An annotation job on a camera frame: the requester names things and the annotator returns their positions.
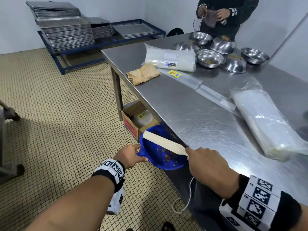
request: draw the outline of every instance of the stainless steel bowl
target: stainless steel bowl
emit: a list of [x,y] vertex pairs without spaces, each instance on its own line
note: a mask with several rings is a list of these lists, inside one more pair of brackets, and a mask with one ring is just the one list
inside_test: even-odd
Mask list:
[[230,54],[236,49],[236,42],[234,40],[226,40],[226,37],[215,37],[210,45],[210,49],[220,54]]
[[196,58],[201,66],[207,68],[216,68],[226,62],[226,59],[221,54],[209,49],[198,50]]
[[195,50],[197,51],[200,49],[200,46],[196,42],[189,40],[189,41],[177,42],[176,44],[174,44],[173,48],[175,50],[184,50],[184,51]]
[[213,37],[204,32],[191,32],[189,38],[199,45],[206,45],[213,39]]
[[246,65],[246,61],[240,55],[229,54],[226,57],[226,63],[221,68],[233,73],[245,73]]
[[261,65],[270,59],[267,54],[256,49],[242,48],[241,51],[241,56],[251,64]]

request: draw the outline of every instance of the yellow label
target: yellow label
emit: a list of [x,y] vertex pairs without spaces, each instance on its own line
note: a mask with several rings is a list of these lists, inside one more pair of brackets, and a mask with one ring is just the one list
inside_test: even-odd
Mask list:
[[139,114],[137,117],[138,117],[138,119],[141,119],[141,118],[144,118],[145,116],[146,116],[145,113],[141,113],[141,114]]
[[176,78],[178,78],[178,77],[180,77],[182,75],[181,73],[176,72],[174,70],[169,71],[168,74],[171,74],[172,76],[174,76]]

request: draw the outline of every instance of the cardboard box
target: cardboard box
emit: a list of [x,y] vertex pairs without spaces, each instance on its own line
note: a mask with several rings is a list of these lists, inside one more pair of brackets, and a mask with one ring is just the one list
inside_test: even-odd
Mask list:
[[121,111],[122,117],[123,117],[123,122],[126,128],[132,133],[132,135],[136,138],[136,140],[139,142],[141,134],[148,128],[152,126],[159,125],[159,122],[154,119],[142,128],[138,128],[136,124],[133,123],[132,117],[133,115],[137,113],[141,113],[142,111],[146,110],[147,108],[143,105],[141,101],[138,101],[131,106],[123,109]]

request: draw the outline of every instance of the red printed panel on box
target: red printed panel on box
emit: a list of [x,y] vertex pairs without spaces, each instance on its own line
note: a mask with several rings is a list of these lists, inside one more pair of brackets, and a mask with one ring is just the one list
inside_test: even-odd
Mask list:
[[132,126],[132,124],[129,123],[129,121],[124,118],[124,125],[132,132],[132,134],[138,138],[137,130],[135,127]]

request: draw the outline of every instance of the tiled floor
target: tiled floor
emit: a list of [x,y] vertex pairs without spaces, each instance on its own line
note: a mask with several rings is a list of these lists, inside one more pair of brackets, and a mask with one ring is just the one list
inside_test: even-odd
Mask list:
[[[136,97],[122,84],[123,102]],[[22,117],[7,123],[6,160],[25,175],[0,186],[0,231],[23,230],[51,202],[90,177],[105,158],[136,143],[119,121],[110,67],[62,76],[45,49],[0,55],[0,99]],[[141,163],[125,174],[121,212],[101,230],[199,230],[189,213],[171,211],[177,198],[162,171]]]

